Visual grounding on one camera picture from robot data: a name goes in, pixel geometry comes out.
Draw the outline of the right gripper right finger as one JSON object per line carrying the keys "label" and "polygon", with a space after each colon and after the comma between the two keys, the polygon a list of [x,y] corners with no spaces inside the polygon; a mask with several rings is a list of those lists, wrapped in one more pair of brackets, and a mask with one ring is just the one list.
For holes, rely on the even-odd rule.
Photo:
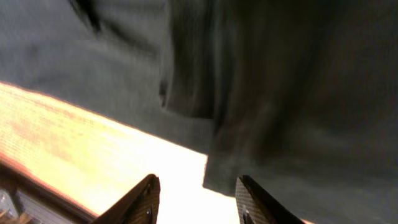
{"label": "right gripper right finger", "polygon": [[304,224],[248,175],[237,178],[235,199],[240,224]]}

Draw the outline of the black t-shirt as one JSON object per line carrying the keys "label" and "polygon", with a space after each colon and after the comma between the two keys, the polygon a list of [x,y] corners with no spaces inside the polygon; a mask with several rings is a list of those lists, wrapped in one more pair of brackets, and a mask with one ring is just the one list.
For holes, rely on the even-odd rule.
{"label": "black t-shirt", "polygon": [[316,223],[397,222],[397,2],[1,2],[1,80],[250,175]]}

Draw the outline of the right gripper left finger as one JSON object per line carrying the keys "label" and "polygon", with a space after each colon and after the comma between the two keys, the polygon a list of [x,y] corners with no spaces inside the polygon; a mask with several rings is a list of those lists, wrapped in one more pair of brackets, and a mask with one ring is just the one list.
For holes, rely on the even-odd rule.
{"label": "right gripper left finger", "polygon": [[90,224],[156,224],[159,203],[160,180],[149,174]]}

